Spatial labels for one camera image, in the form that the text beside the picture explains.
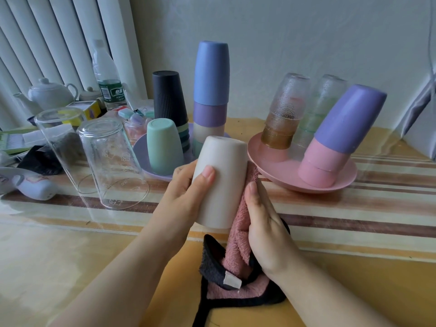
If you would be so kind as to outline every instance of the teapot lid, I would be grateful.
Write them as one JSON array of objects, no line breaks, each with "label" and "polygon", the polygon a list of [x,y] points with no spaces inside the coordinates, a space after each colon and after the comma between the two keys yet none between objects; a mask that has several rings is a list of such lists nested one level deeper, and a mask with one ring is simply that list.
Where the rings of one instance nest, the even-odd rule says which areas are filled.
[{"label": "teapot lid", "polygon": [[30,87],[30,89],[37,91],[50,91],[61,87],[64,88],[65,86],[57,84],[56,82],[50,82],[47,78],[39,78],[39,84]]},{"label": "teapot lid", "polygon": [[92,88],[91,86],[86,88],[86,91],[83,91],[82,93],[80,93],[79,95],[79,100],[84,101],[85,98],[91,98],[93,100],[96,100],[97,98],[99,98],[102,95],[101,91],[95,91],[94,88]]}]

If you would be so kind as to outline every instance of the purple plate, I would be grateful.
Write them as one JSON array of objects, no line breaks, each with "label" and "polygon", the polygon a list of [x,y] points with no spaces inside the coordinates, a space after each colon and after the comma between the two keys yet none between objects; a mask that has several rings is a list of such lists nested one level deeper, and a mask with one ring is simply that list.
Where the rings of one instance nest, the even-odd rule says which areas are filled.
[{"label": "purple plate", "polygon": [[[188,151],[183,154],[185,164],[189,164],[190,162],[193,162],[195,160],[195,156],[192,154],[192,140],[193,140],[192,132],[193,132],[193,123],[189,123],[190,147]],[[224,136],[230,138],[230,135],[227,133],[224,133]],[[159,179],[167,182],[170,182],[172,180],[173,175],[162,176],[156,174],[151,169],[150,160],[148,159],[147,134],[144,134],[142,137],[138,139],[138,141],[136,141],[136,143],[134,144],[134,153],[136,159],[138,159],[139,165],[147,175],[155,179]]]}]

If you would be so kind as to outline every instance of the teapot handle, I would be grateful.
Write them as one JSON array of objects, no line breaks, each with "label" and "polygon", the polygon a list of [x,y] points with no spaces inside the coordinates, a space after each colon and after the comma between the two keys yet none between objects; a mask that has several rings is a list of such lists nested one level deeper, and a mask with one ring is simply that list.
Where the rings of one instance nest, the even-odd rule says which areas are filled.
[{"label": "teapot handle", "polygon": [[71,86],[71,87],[73,87],[74,88],[74,90],[76,91],[76,93],[74,94],[74,101],[75,100],[77,100],[77,97],[78,97],[78,95],[79,95],[79,90],[77,89],[77,87],[76,86],[74,86],[73,84],[65,84],[65,87],[67,87],[68,88],[68,86]]}]

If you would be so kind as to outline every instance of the towel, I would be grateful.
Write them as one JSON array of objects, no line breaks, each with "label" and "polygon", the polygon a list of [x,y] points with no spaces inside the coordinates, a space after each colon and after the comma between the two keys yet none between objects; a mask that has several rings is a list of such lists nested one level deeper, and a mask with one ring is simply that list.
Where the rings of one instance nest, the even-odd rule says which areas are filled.
[{"label": "towel", "polygon": [[[259,170],[248,162],[245,186],[259,177]],[[230,229],[227,247],[213,236],[203,240],[200,265],[201,299],[193,327],[204,327],[211,309],[218,307],[253,307],[283,302],[281,289],[263,272],[248,242],[250,215],[242,194],[236,217]]]}]

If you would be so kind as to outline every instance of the plate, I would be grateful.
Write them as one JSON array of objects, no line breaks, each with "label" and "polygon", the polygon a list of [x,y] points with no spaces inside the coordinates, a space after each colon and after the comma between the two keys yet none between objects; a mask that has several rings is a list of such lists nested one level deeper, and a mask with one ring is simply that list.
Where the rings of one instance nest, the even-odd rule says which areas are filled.
[{"label": "plate", "polygon": [[[189,164],[190,162],[193,162],[195,160],[195,156],[192,154],[192,141],[193,141],[192,132],[193,132],[193,123],[189,123],[190,147],[187,150],[187,152],[185,152],[183,154],[185,164]],[[227,133],[224,133],[224,136],[227,138],[230,138],[230,135]],[[135,153],[136,159],[139,162],[139,165],[144,170],[145,174],[147,174],[155,179],[159,179],[159,180],[163,180],[163,181],[167,181],[167,182],[170,182],[172,180],[172,178],[173,178],[172,174],[167,175],[167,176],[162,176],[160,174],[156,174],[151,169],[150,160],[148,158],[147,134],[144,134],[142,137],[140,137],[138,139],[138,141],[136,141],[136,143],[134,144],[134,153]]]},{"label": "plate", "polygon": [[350,185],[357,176],[357,166],[349,159],[336,182],[331,187],[318,188],[305,183],[297,174],[299,161],[287,159],[286,150],[280,151],[265,146],[260,141],[262,132],[248,142],[248,157],[259,171],[275,184],[302,193],[330,193]]}]

